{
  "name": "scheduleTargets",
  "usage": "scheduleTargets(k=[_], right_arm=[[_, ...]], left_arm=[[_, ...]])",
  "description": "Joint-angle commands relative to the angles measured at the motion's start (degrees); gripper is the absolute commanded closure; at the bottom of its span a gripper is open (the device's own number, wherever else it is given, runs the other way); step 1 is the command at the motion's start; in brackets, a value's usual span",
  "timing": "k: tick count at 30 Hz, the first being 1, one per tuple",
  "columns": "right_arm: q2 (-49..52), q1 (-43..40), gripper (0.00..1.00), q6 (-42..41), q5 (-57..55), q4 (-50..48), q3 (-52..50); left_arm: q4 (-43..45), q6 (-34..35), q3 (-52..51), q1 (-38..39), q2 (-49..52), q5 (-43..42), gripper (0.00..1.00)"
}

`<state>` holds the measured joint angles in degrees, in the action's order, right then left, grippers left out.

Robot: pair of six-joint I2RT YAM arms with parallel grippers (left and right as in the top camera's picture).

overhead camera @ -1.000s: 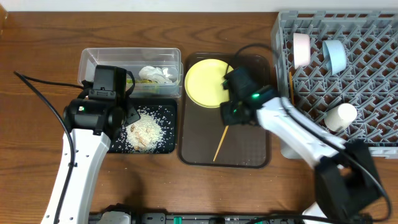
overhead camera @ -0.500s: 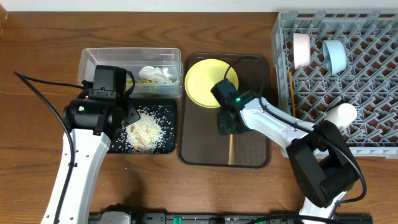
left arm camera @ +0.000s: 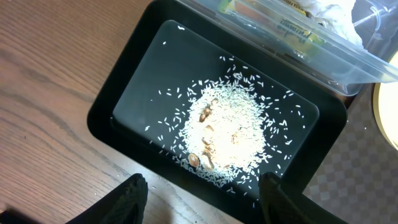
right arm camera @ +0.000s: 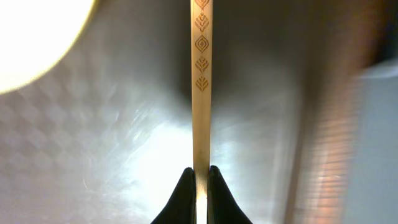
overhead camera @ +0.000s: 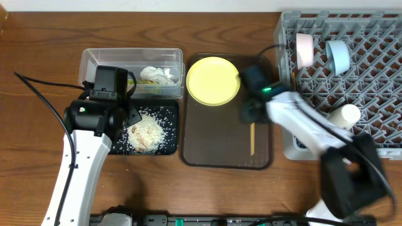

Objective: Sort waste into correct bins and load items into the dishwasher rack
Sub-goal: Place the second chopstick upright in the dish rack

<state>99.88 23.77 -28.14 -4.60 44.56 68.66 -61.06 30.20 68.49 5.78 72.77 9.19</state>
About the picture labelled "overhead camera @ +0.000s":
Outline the green snack wrapper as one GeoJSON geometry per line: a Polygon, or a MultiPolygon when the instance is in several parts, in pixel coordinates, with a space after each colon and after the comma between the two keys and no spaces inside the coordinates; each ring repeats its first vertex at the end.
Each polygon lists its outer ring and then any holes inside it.
{"type": "MultiPolygon", "coordinates": [[[[151,81],[151,80],[137,80],[137,84],[143,84],[143,85],[153,85],[153,84],[159,84],[159,82],[151,81]]],[[[134,85],[134,80],[129,79],[128,80],[128,85],[134,85]]]]}

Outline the white tissue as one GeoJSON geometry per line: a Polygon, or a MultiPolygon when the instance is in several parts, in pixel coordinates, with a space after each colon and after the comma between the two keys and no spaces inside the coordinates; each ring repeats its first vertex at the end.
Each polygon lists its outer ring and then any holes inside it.
{"type": "Polygon", "coordinates": [[[140,73],[141,80],[147,80],[158,84],[174,84],[173,75],[169,68],[146,67],[140,73]]]}

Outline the yellow plate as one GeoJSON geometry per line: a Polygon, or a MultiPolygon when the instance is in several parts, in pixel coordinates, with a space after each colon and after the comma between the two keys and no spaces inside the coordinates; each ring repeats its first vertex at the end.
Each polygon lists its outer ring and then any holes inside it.
{"type": "Polygon", "coordinates": [[[217,56],[196,61],[187,72],[186,83],[191,97],[208,106],[230,102],[241,86],[238,69],[229,60],[217,56]]]}

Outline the white bowl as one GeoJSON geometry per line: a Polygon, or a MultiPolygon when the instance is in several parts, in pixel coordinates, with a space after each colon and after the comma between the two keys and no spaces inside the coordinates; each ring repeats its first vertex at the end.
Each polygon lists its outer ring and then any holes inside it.
{"type": "Polygon", "coordinates": [[[296,64],[300,70],[303,67],[310,67],[313,64],[313,36],[296,34],[296,64]]]}

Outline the pale green cup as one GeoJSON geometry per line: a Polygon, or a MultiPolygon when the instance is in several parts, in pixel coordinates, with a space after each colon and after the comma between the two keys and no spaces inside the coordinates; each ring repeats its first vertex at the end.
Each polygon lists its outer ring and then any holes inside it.
{"type": "Polygon", "coordinates": [[[345,130],[351,130],[361,118],[361,111],[353,104],[346,104],[329,114],[329,121],[345,130]]]}

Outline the light blue bowl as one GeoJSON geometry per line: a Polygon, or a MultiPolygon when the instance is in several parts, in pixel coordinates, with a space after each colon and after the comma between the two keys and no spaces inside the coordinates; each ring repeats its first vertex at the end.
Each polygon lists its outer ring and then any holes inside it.
{"type": "Polygon", "coordinates": [[[342,40],[330,40],[325,44],[327,60],[335,75],[340,75],[350,68],[350,55],[346,43],[342,40]]]}

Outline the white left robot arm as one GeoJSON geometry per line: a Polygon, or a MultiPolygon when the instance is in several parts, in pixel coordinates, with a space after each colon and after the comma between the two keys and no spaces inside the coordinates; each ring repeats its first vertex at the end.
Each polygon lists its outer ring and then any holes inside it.
{"type": "Polygon", "coordinates": [[[126,125],[139,122],[134,101],[78,99],[65,109],[63,157],[43,225],[88,225],[104,161],[126,125]]]}

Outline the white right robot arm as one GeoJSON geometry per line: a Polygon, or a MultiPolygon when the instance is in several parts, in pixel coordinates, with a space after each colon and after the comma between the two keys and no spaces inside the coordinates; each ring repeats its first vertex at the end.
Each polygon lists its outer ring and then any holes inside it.
{"type": "Polygon", "coordinates": [[[266,121],[290,131],[320,160],[320,201],[301,222],[343,225],[344,219],[393,191],[373,138],[331,123],[297,92],[280,83],[244,82],[242,119],[266,121]]]}

